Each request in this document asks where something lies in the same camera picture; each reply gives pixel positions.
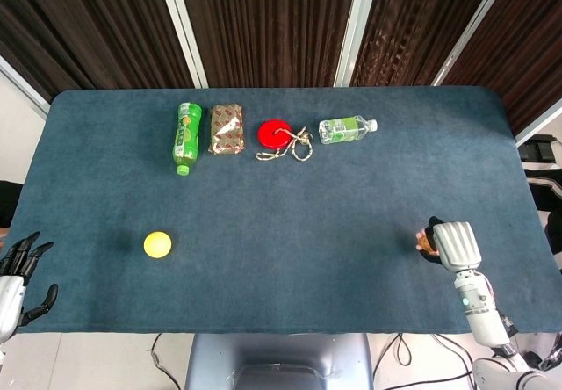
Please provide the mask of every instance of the tennis ball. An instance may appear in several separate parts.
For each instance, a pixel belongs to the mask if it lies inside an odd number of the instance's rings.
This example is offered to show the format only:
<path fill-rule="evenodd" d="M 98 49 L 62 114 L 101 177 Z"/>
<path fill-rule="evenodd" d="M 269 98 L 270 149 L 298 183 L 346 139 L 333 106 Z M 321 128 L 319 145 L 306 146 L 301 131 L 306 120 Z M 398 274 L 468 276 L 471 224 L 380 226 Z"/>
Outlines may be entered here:
<path fill-rule="evenodd" d="M 172 240 L 163 232 L 148 234 L 144 240 L 144 252 L 153 258 L 167 256 L 172 248 Z"/>

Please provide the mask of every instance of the green soda bottle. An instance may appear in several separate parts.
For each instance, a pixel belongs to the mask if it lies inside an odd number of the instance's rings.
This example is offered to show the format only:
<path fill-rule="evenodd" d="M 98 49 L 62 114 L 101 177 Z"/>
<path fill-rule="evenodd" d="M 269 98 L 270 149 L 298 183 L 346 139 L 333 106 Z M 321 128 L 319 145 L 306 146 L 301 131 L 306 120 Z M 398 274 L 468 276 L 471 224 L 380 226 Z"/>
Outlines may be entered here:
<path fill-rule="evenodd" d="M 190 174 L 190 167 L 197 160 L 199 142 L 199 121 L 203 110 L 194 103 L 182 103 L 177 109 L 177 131 L 174 143 L 174 162 L 177 174 Z"/>

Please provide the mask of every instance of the twine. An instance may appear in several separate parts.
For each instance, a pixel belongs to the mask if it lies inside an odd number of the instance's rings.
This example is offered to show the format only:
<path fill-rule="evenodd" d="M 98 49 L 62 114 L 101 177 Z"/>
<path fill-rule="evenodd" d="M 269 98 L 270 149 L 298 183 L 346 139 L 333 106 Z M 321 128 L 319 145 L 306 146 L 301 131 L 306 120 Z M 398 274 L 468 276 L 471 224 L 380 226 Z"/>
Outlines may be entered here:
<path fill-rule="evenodd" d="M 261 162 L 268 162 L 269 160 L 278 159 L 279 157 L 283 157 L 284 155 L 286 155 L 287 151 L 289 151 L 289 148 L 291 149 L 292 156 L 295 159 L 297 159 L 299 162 L 306 162 L 308 159 L 310 159 L 310 156 L 313 155 L 313 144 L 312 142 L 310 142 L 311 139 L 313 138 L 313 135 L 306 130 L 306 126 L 303 127 L 296 135 L 293 134 L 291 131 L 287 131 L 284 128 L 279 128 L 278 130 L 275 131 L 274 134 L 277 134 L 279 131 L 289 134 L 292 137 L 291 142 L 283 150 L 281 150 L 280 148 L 275 153 L 265 153 L 265 152 L 256 153 L 257 160 Z M 297 155 L 297 152 L 295 151 L 295 147 L 297 143 L 299 143 L 302 146 L 308 146 L 308 154 L 306 156 L 299 157 L 299 155 Z"/>

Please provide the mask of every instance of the red lid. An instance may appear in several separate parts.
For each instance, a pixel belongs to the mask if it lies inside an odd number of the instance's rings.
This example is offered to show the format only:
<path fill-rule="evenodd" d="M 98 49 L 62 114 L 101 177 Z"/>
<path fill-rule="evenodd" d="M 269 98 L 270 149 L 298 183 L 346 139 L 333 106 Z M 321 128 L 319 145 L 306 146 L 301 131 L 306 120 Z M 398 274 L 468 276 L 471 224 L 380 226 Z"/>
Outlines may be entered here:
<path fill-rule="evenodd" d="M 285 148 L 291 142 L 292 137 L 288 133 L 283 131 L 278 131 L 280 129 L 286 129 L 292 133 L 291 126 L 281 119 L 270 119 L 262 123 L 260 128 L 257 130 L 257 140 L 260 141 L 266 148 L 272 148 L 278 150 L 280 148 Z"/>

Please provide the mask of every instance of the green bottle cap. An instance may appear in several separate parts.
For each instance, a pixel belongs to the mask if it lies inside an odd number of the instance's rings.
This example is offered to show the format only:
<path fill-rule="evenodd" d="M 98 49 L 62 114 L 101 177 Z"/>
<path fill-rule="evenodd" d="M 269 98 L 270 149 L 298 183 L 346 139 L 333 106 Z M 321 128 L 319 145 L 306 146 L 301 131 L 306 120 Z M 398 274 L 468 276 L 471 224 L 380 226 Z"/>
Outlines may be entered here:
<path fill-rule="evenodd" d="M 190 168 L 189 168 L 189 166 L 184 166 L 184 165 L 180 164 L 180 165 L 177 167 L 177 174 L 178 174 L 178 175 L 181 175 L 182 177 L 188 176 L 188 175 L 190 174 Z"/>

